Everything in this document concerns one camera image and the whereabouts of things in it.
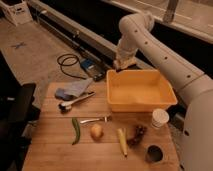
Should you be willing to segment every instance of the orange plastic bin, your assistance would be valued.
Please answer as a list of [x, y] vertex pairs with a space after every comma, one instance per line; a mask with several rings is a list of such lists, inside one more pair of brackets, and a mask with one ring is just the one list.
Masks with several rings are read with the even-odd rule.
[[177, 104], [170, 83], [158, 70], [108, 70], [107, 101], [113, 112], [152, 112]]

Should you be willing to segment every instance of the green bean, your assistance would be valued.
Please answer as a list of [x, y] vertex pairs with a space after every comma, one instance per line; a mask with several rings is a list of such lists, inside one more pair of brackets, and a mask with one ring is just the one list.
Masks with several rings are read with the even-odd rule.
[[75, 117], [72, 118], [72, 125], [75, 128], [75, 133], [76, 133], [75, 140], [72, 142], [72, 145], [75, 145], [79, 142], [80, 136], [81, 136], [80, 126], [79, 126], [77, 118]]

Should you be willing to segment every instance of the black cup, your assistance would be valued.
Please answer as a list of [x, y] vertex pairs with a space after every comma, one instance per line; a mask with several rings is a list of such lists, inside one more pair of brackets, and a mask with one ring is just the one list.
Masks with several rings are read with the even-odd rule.
[[149, 148], [147, 149], [145, 160], [148, 163], [154, 163], [161, 161], [162, 159], [163, 159], [162, 150], [156, 145], [149, 146]]

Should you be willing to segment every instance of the black cable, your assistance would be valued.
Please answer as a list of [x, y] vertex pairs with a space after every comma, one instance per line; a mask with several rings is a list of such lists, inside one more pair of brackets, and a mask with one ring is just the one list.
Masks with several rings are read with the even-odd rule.
[[[75, 61], [74, 61], [73, 63], [70, 63], [70, 64], [65, 64], [65, 62], [66, 62], [67, 60], [69, 60], [69, 59], [75, 59]], [[73, 65], [75, 65], [75, 64], [77, 64], [77, 63], [79, 63], [79, 65], [80, 65], [80, 60], [79, 60], [79, 58], [78, 58], [77, 55], [71, 54], [71, 53], [63, 54], [63, 55], [61, 55], [61, 56], [59, 56], [59, 57], [57, 58], [57, 63], [58, 63], [59, 66], [60, 66], [61, 72], [64, 73], [65, 75], [70, 76], [70, 77], [73, 77], [73, 78], [80, 78], [80, 79], [84, 79], [84, 80], [87, 79], [87, 78], [85, 78], [85, 77], [80, 77], [80, 76], [76, 76], [76, 75], [71, 75], [71, 74], [65, 72], [64, 69], [63, 69], [63, 67], [71, 67], [71, 66], [73, 66]]]

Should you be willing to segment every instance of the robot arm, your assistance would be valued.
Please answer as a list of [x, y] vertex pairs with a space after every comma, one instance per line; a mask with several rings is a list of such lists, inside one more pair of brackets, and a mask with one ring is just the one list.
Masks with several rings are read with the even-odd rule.
[[187, 171], [212, 171], [213, 81], [203, 71], [155, 39], [150, 13], [125, 16], [119, 23], [122, 38], [114, 66], [117, 70], [135, 64], [139, 49], [170, 81], [187, 105], [181, 140], [180, 165]]
[[188, 105], [198, 94], [212, 89], [212, 80], [203, 71], [189, 63], [150, 34], [154, 26], [151, 13], [125, 16], [119, 23], [119, 40], [114, 66], [122, 70], [136, 63], [139, 49], [144, 56], [169, 80]]

